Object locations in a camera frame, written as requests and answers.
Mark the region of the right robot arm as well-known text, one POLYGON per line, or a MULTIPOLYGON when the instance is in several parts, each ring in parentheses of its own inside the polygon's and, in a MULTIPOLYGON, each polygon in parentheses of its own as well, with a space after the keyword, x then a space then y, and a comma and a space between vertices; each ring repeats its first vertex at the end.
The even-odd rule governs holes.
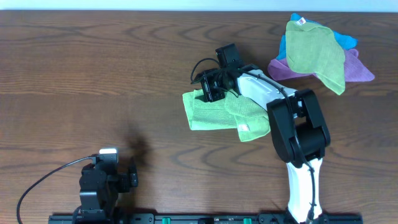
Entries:
POLYGON ((287 210, 295 223, 316 223, 322 214, 319 174, 330 133, 315 93, 287 88, 256 65, 245 64, 234 44, 215 52, 217 67, 191 72, 191 83, 200 83, 205 102, 221 100, 233 90, 266 110, 274 148, 287 165, 287 210))

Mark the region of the light green microfiber cloth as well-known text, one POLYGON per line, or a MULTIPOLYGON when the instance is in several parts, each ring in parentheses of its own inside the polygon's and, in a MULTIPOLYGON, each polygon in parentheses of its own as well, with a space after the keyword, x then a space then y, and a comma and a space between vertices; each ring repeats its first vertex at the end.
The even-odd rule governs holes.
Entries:
POLYGON ((192 131, 236 129, 242 142, 253 141, 270 133, 267 111, 251 99, 230 92, 215 102, 204 102, 203 97, 201 90, 182 95, 192 131))

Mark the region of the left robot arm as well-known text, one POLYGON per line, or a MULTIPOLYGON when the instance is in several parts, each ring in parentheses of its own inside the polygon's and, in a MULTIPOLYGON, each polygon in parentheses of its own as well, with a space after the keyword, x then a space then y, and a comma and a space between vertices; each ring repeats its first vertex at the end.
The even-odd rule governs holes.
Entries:
POLYGON ((80 202, 72 223, 122 223, 126 218, 116 202, 120 193, 138 186, 137 167, 130 159, 127 171, 118 172, 118 153, 94 154, 81 170, 80 202))

